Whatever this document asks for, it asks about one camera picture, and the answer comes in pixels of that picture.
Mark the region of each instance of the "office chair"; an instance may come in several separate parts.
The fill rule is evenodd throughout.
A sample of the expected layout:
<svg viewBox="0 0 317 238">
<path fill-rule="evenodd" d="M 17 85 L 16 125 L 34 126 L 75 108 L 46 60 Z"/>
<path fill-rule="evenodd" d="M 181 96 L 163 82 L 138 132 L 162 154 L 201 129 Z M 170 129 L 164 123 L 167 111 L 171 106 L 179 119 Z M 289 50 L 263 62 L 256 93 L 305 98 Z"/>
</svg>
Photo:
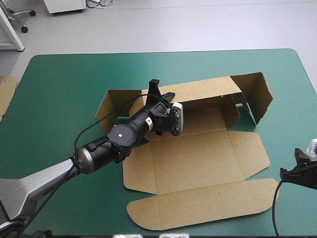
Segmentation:
<svg viewBox="0 0 317 238">
<path fill-rule="evenodd" d="M 33 10 L 26 10 L 26 11 L 19 11 L 19 12 L 14 12 L 10 8 L 6 8 L 5 5 L 3 4 L 2 0 L 0 0 L 0 7 L 2 8 L 5 16 L 8 18 L 9 21 L 13 21 L 19 25 L 21 25 L 21 31 L 23 33 L 28 32 L 27 26 L 20 20 L 16 19 L 17 16 L 24 14 L 24 13 L 29 13 L 30 16 L 35 16 L 36 12 Z"/>
</svg>

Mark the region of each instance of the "unfolded cardboard box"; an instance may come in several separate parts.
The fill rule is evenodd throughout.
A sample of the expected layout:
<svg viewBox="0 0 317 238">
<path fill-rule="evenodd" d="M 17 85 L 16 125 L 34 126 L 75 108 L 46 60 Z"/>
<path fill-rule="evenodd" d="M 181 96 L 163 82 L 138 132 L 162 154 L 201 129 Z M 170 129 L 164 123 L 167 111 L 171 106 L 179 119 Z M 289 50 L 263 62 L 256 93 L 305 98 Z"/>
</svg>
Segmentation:
<svg viewBox="0 0 317 238">
<path fill-rule="evenodd" d="M 128 189 L 157 194 L 131 201 L 127 212 L 139 226 L 165 230 L 230 217 L 255 214 L 271 207 L 277 182 L 247 178 L 270 164 L 258 134 L 228 130 L 240 117 L 242 103 L 255 123 L 265 115 L 272 95 L 262 73 L 226 76 L 160 87 L 174 92 L 184 108 L 180 136 L 151 132 L 149 143 L 132 150 L 123 162 Z M 108 90 L 96 118 L 147 90 Z M 108 133 L 117 117 L 137 112 L 139 98 L 100 123 Z"/>
<path fill-rule="evenodd" d="M 9 76 L 5 79 L 0 75 L 0 121 L 9 107 L 16 84 L 17 80 L 15 77 Z"/>
</svg>

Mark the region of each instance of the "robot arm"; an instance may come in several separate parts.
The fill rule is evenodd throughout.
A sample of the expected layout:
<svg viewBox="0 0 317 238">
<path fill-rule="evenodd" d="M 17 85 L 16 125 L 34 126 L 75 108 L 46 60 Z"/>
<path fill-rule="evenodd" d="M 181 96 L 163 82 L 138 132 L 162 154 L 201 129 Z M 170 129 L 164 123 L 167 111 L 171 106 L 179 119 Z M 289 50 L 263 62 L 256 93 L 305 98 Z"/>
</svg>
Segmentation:
<svg viewBox="0 0 317 238">
<path fill-rule="evenodd" d="M 151 80 L 145 106 L 125 123 L 114 125 L 107 136 L 79 147 L 77 158 L 71 157 L 21 179 L 0 179 L 0 237 L 13 227 L 24 226 L 34 214 L 37 201 L 51 192 L 67 173 L 65 181 L 78 174 L 91 174 L 112 161 L 122 162 L 152 130 L 158 135 L 169 131 L 178 136 L 183 129 L 182 105 L 171 103 L 175 93 L 161 95 L 158 84 L 159 80 Z"/>
</svg>

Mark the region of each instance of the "cable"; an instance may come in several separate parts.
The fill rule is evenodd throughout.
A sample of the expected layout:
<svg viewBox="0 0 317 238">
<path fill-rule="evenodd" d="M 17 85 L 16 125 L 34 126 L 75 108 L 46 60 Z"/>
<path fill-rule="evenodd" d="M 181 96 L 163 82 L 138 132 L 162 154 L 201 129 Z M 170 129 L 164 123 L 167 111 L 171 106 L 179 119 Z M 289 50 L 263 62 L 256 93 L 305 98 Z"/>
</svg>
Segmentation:
<svg viewBox="0 0 317 238">
<path fill-rule="evenodd" d="M 111 0 L 110 2 L 106 2 L 106 0 L 100 0 L 100 1 L 89 0 L 89 1 L 90 1 L 90 4 L 88 3 L 88 0 L 86 0 L 87 7 L 105 9 L 107 6 L 114 4 L 117 0 Z"/>
<path fill-rule="evenodd" d="M 292 173 L 294 170 L 296 170 L 298 168 L 299 165 L 295 166 L 290 172 Z M 272 222 L 273 222 L 273 227 L 274 227 L 274 231 L 276 234 L 276 237 L 279 238 L 279 233 L 278 233 L 278 229 L 276 226 L 276 220 L 275 220 L 275 204 L 276 204 L 276 197 L 277 197 L 277 193 L 279 191 L 279 188 L 282 186 L 282 184 L 285 182 L 285 180 L 287 179 L 288 175 L 285 175 L 284 178 L 278 183 L 275 193 L 274 193 L 274 198 L 273 198 L 273 203 L 272 203 Z"/>
<path fill-rule="evenodd" d="M 75 151 L 75 159 L 77 159 L 77 142 L 79 140 L 79 138 L 81 137 L 81 135 L 89 130 L 91 127 L 97 125 L 98 123 L 100 123 L 101 121 L 103 121 L 104 119 L 106 119 L 107 117 L 111 116 L 112 114 L 116 113 L 117 111 L 119 111 L 121 108 L 123 108 L 124 106 L 126 106 L 127 104 L 131 103 L 133 100 L 139 98 L 139 97 L 144 97 L 144 96 L 150 96 L 150 97 L 154 97 L 158 100 L 160 100 L 162 103 L 165 104 L 166 107 L 168 107 L 168 104 L 166 103 L 166 101 L 164 101 L 164 99 L 156 96 L 156 95 L 153 95 L 153 94 L 141 94 L 141 95 L 138 95 L 136 97 L 133 97 L 132 99 L 130 99 L 129 101 L 127 101 L 126 103 L 124 103 L 123 105 L 121 105 L 120 107 L 118 107 L 116 110 L 112 111 L 111 113 L 109 113 L 108 115 L 104 116 L 103 118 L 97 120 L 95 123 L 91 124 L 89 127 L 83 129 L 77 136 L 77 138 L 75 139 L 74 141 L 74 151 Z"/>
<path fill-rule="evenodd" d="M 52 190 L 52 192 L 49 194 L 49 196 L 44 200 L 44 202 L 41 204 L 38 210 L 33 214 L 33 216 L 30 218 L 30 220 L 25 224 L 25 226 L 18 232 L 16 235 L 16 238 L 18 238 L 25 229 L 31 224 L 31 222 L 34 220 L 34 218 L 38 215 L 38 213 L 42 210 L 42 208 L 47 204 L 47 202 L 50 200 L 50 198 L 54 195 L 54 193 L 58 190 L 58 188 L 65 182 L 67 177 L 69 176 L 70 172 L 74 169 L 75 164 L 72 165 L 72 167 L 67 171 L 65 176 L 60 180 L 60 182 L 55 186 L 55 188 Z"/>
<path fill-rule="evenodd" d="M 283 179 L 281 180 L 281 182 L 279 182 L 279 184 L 275 190 L 274 199 L 273 199 L 273 203 L 272 203 L 272 221 L 273 221 L 273 227 L 274 227 L 275 234 L 276 234 L 277 238 L 279 238 L 279 233 L 278 233 L 278 230 L 276 227 L 276 221 L 275 221 L 275 203 L 276 203 L 276 197 L 277 197 L 278 190 L 281 187 L 282 183 L 284 183 Z"/>
<path fill-rule="evenodd" d="M 119 111 L 121 108 L 123 108 L 124 106 L 126 106 L 127 104 L 131 103 L 133 100 L 139 98 L 139 97 L 144 97 L 144 96 L 148 96 L 148 97 L 154 97 L 156 99 L 158 99 L 159 101 L 161 101 L 162 103 L 165 104 L 165 106 L 169 106 L 167 104 L 166 101 L 164 101 L 164 99 L 153 95 L 153 94 L 141 94 L 138 95 L 136 97 L 133 97 L 132 99 L 130 99 L 129 101 L 127 101 L 126 103 L 124 103 L 123 105 L 121 105 L 120 107 L 118 107 L 117 109 L 115 109 L 114 111 L 112 111 L 111 113 L 107 114 L 106 116 L 104 116 L 103 118 L 97 120 L 95 123 L 91 124 L 90 126 L 88 126 L 87 128 L 83 129 L 78 136 L 76 137 L 75 141 L 74 141 L 74 152 L 75 152 L 75 161 L 77 160 L 77 142 L 80 138 L 80 136 L 87 130 L 89 130 L 91 127 L 97 125 L 98 123 L 100 123 L 101 121 L 103 121 L 104 119 L 106 119 L 107 117 L 111 116 L 112 114 L 116 113 L 117 111 Z M 69 176 L 69 174 L 71 173 L 71 171 L 74 169 L 75 167 L 75 163 L 72 165 L 72 167 L 67 171 L 67 173 L 65 174 L 65 176 L 63 176 L 63 178 L 60 180 L 60 182 L 54 187 L 54 189 L 52 190 L 52 192 L 48 195 L 48 197 L 44 200 L 44 202 L 41 204 L 41 206 L 39 207 L 39 209 L 36 210 L 36 212 L 32 215 L 32 217 L 29 219 L 29 221 L 25 224 L 25 226 L 17 233 L 17 235 L 15 236 L 15 238 L 18 238 L 24 231 L 25 229 L 31 224 L 31 222 L 35 219 L 35 217 L 38 215 L 38 213 L 43 209 L 43 207 L 47 204 L 47 202 L 50 200 L 50 198 L 54 195 L 54 193 L 58 190 L 58 188 L 65 182 L 65 180 L 67 179 L 67 177 Z"/>
</svg>

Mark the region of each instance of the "cardboard panel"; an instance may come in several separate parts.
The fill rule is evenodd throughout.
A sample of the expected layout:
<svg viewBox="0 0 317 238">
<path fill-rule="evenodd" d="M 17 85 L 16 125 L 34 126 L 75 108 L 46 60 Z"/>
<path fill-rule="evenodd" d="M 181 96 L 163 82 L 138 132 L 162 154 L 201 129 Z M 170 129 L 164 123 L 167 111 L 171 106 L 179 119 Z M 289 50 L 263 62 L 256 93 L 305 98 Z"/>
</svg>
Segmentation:
<svg viewBox="0 0 317 238">
<path fill-rule="evenodd" d="M 184 113 L 188 113 L 190 111 L 196 111 L 204 108 L 214 108 L 220 106 L 222 102 L 222 97 L 213 97 L 213 98 L 203 98 L 193 101 L 181 102 L 183 105 Z"/>
<path fill-rule="evenodd" d="M 220 110 L 226 127 L 229 129 L 239 119 L 240 113 L 231 95 L 223 96 Z"/>
<path fill-rule="evenodd" d="M 227 131 L 157 140 L 151 147 L 158 194 L 244 179 Z"/>
<path fill-rule="evenodd" d="M 135 148 L 123 162 L 124 185 L 165 194 L 242 181 L 269 165 L 258 134 L 215 131 L 156 140 Z"/>
<path fill-rule="evenodd" d="M 270 165 L 261 138 L 255 132 L 227 131 L 244 179 Z"/>
<path fill-rule="evenodd" d="M 113 110 L 115 110 L 115 106 L 114 103 L 112 101 L 111 95 L 109 93 L 109 91 L 106 93 L 103 101 L 101 102 L 99 109 L 96 113 L 96 119 L 100 120 L 102 117 L 104 117 L 105 115 L 109 114 L 110 112 L 112 112 Z M 110 132 L 111 128 L 113 127 L 116 119 L 118 118 L 118 114 L 114 113 L 111 116 L 109 116 L 108 118 L 102 120 L 99 123 L 99 126 L 101 128 L 101 130 L 103 130 L 104 133 L 108 133 Z"/>
<path fill-rule="evenodd" d="M 231 76 L 232 80 L 244 93 L 256 124 L 267 111 L 273 97 L 261 72 Z"/>
<path fill-rule="evenodd" d="M 157 193 L 150 143 L 134 148 L 123 161 L 123 182 L 128 189 Z"/>
<path fill-rule="evenodd" d="M 262 212 L 276 186 L 268 178 L 201 187 L 132 201 L 127 212 L 145 229 L 166 230 Z"/>
<path fill-rule="evenodd" d="M 96 113 L 96 119 L 101 119 L 105 115 L 111 113 L 112 111 L 122 106 L 131 98 L 140 95 L 140 93 L 141 90 L 108 90 Z M 99 125 L 103 132 L 106 134 L 109 133 L 118 117 L 128 117 L 129 111 L 133 106 L 134 102 L 135 101 L 132 101 L 131 103 L 124 106 L 122 109 L 118 110 L 113 115 L 109 116 L 108 118 L 100 122 Z"/>
<path fill-rule="evenodd" d="M 205 108 L 196 111 L 184 112 L 184 128 L 179 137 L 226 129 L 227 127 L 224 123 L 220 108 Z M 147 136 L 147 139 L 155 141 L 172 137 L 174 136 L 169 132 L 160 136 L 155 135 L 155 132 L 152 131 Z"/>
<path fill-rule="evenodd" d="M 164 86 L 159 90 L 161 94 L 176 93 L 174 102 L 187 102 L 241 92 L 229 76 Z"/>
<path fill-rule="evenodd" d="M 0 76 L 0 117 L 2 117 L 12 100 L 17 80 L 13 76 L 9 76 L 6 80 Z"/>
</svg>

